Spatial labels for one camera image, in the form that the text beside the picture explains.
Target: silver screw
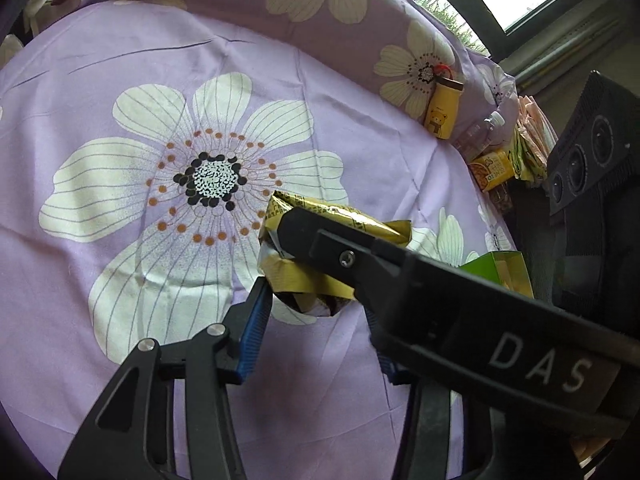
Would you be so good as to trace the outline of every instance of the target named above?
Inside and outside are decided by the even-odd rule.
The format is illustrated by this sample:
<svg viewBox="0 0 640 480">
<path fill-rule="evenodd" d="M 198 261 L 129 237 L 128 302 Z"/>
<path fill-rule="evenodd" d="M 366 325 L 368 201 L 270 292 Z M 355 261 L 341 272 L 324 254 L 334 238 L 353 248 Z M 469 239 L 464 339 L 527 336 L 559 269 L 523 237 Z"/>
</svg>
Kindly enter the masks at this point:
<svg viewBox="0 0 640 480">
<path fill-rule="evenodd" d="M 226 326 L 222 323 L 214 323 L 213 325 L 207 326 L 207 334 L 212 335 L 214 337 L 221 336 L 225 333 Z"/>
<path fill-rule="evenodd" d="M 150 350 L 153 350 L 155 346 L 156 342 L 153 339 L 141 339 L 138 343 L 138 350 L 140 350 L 141 352 L 149 352 Z"/>
<path fill-rule="evenodd" d="M 353 251 L 344 251 L 340 255 L 340 264 L 345 269 L 350 269 L 355 262 L 356 262 L 356 255 L 353 254 Z"/>
</svg>

